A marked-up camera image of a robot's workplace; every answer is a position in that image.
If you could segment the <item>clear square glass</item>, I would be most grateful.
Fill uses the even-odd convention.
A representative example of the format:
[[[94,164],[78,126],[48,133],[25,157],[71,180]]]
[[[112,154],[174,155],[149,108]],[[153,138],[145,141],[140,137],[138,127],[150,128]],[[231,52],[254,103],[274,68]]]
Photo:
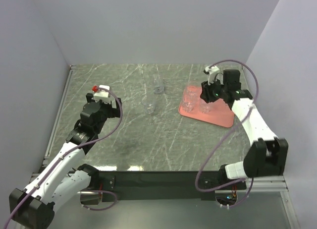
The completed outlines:
[[[182,100],[181,109],[187,113],[191,112],[194,109],[196,102],[194,100]]]

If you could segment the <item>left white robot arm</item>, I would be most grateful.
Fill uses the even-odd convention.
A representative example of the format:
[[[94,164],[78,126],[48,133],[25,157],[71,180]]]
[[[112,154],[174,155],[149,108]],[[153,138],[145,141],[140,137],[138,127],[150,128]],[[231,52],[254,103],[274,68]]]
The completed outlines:
[[[93,166],[82,165],[68,179],[65,176],[82,160],[95,143],[101,141],[99,134],[109,118],[123,118],[122,102],[106,86],[97,86],[86,95],[87,103],[59,153],[48,166],[22,190],[16,188],[9,196],[11,220],[29,228],[46,229],[55,213],[71,197],[80,191],[97,194],[108,193],[117,200],[115,193],[104,191],[100,172]]]

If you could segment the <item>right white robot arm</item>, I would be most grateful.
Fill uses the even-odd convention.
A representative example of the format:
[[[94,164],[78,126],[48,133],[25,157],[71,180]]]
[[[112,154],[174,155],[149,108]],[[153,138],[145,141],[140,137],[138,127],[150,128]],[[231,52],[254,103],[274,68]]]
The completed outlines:
[[[257,110],[255,99],[241,88],[240,71],[223,71],[222,80],[201,83],[200,98],[206,103],[224,100],[242,123],[250,141],[244,160],[223,165],[218,176],[219,186],[229,189],[237,179],[283,175],[288,153],[288,142],[267,126]]]

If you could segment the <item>pink plastic tray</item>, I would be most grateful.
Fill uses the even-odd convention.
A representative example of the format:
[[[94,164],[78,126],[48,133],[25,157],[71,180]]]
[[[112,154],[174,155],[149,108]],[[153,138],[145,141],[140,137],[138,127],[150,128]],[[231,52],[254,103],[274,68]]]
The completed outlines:
[[[180,115],[192,118],[195,120],[203,121],[206,123],[211,123],[214,125],[230,128],[233,125],[234,122],[234,113],[230,110],[229,106],[222,100],[219,99],[212,103],[212,110],[204,114],[200,112],[199,110],[199,104],[202,100],[200,98],[200,94],[202,92],[202,88],[198,87],[197,90],[197,98],[195,100],[196,104],[194,106],[194,109],[187,113],[181,109],[181,104],[179,106],[178,112]]]

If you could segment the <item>tall clear glass far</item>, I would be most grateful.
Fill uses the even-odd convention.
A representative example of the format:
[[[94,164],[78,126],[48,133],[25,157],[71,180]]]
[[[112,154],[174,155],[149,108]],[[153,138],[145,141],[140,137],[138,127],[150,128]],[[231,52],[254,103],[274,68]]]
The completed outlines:
[[[153,74],[153,92],[159,95],[164,93],[164,82],[158,74]]]

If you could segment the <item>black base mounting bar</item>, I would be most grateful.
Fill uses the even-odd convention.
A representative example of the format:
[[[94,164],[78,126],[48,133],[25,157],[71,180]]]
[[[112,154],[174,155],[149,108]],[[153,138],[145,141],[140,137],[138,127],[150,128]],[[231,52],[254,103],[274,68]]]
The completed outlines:
[[[96,182],[84,190],[114,192],[118,200],[201,199],[214,201],[215,192],[195,188],[196,171],[146,172],[100,171]]]

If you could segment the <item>aluminium rail frame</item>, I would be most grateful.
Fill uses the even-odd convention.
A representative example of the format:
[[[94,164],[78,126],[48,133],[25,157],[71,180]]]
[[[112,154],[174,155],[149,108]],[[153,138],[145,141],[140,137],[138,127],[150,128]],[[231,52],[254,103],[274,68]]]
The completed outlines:
[[[46,74],[31,84],[21,86],[18,98],[19,125],[15,129],[17,152],[14,154],[17,182],[11,188],[23,188],[38,172],[49,155],[71,79],[71,66],[59,74]]]

